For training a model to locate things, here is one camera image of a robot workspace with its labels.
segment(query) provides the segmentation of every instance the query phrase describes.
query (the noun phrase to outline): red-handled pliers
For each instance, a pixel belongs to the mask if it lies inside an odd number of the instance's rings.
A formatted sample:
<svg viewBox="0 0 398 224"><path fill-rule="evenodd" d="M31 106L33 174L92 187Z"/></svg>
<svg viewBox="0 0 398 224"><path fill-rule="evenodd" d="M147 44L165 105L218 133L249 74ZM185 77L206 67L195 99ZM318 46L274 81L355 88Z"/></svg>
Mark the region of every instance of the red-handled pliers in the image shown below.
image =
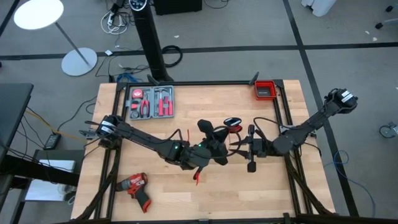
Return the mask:
<svg viewBox="0 0 398 224"><path fill-rule="evenodd" d="M144 94L144 99L142 99L141 101L141 108L140 108L140 112L141 112L141 118L144 117L144 115L146 115L146 117L149 117L149 101L147 100L148 96L146 94Z"/></svg>

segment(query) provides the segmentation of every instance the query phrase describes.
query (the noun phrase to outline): caster wheel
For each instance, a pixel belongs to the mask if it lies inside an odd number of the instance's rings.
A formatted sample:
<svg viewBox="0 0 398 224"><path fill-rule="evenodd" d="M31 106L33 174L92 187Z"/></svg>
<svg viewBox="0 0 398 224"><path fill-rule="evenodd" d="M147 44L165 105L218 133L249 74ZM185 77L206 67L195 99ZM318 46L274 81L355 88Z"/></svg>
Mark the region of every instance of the caster wheel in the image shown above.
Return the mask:
<svg viewBox="0 0 398 224"><path fill-rule="evenodd" d="M379 22L378 24L376 24L375 28L376 29L380 29L383 27L383 24L381 22Z"/></svg>
<svg viewBox="0 0 398 224"><path fill-rule="evenodd" d="M387 7L386 12L391 12L393 8L392 6Z"/></svg>
<svg viewBox="0 0 398 224"><path fill-rule="evenodd" d="M394 138L396 136L394 134L395 132L388 125L381 126L379 129L379 133L385 138Z"/></svg>

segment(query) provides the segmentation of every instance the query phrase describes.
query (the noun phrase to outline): black box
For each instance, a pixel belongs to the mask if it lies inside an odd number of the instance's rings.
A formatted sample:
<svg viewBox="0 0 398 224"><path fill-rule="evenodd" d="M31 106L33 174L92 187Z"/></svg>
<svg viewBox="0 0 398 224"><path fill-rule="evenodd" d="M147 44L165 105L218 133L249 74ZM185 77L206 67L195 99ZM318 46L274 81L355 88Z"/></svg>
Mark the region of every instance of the black box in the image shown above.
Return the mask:
<svg viewBox="0 0 398 224"><path fill-rule="evenodd" d="M201 11L202 0L154 0L157 15Z"/></svg>

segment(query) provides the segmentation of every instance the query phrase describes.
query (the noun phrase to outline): table leg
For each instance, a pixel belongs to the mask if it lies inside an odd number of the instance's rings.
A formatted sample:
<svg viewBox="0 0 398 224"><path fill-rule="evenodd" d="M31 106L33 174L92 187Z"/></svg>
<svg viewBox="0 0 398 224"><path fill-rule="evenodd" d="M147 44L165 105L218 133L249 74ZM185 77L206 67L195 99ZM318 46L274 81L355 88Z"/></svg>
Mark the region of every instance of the table leg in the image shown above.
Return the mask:
<svg viewBox="0 0 398 224"><path fill-rule="evenodd" d="M61 33L63 34L63 36L68 40L69 44L72 45L72 47L76 50L76 52L80 55L81 59L83 59L85 61L85 63L87 65L90 65L88 63L88 61L86 60L86 58L84 58L84 56L81 54L81 52L79 51L79 49L76 47L76 45L72 42L72 40L69 38L69 36L67 35L67 33L62 29L62 27L60 26L60 24L58 22L55 23L55 25L58 27L58 29L61 31Z"/></svg>

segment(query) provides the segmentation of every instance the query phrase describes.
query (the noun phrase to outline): black desk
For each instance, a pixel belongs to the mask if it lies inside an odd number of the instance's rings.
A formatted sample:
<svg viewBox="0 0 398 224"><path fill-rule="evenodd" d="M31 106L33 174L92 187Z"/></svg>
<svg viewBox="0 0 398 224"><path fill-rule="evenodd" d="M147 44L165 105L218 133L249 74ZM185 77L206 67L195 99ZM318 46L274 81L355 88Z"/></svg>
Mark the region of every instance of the black desk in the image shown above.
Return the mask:
<svg viewBox="0 0 398 224"><path fill-rule="evenodd" d="M16 186L19 189L25 189L29 179L51 180L72 186L77 186L79 180L78 174L7 155L32 90L33 85L28 83L0 84L0 210L6 200L8 190ZM27 177L27 179L15 177L15 175Z"/></svg>
<svg viewBox="0 0 398 224"><path fill-rule="evenodd" d="M28 83L0 84L0 162L7 154L19 122L30 100L33 85ZM0 175L0 209L7 197L13 175Z"/></svg>

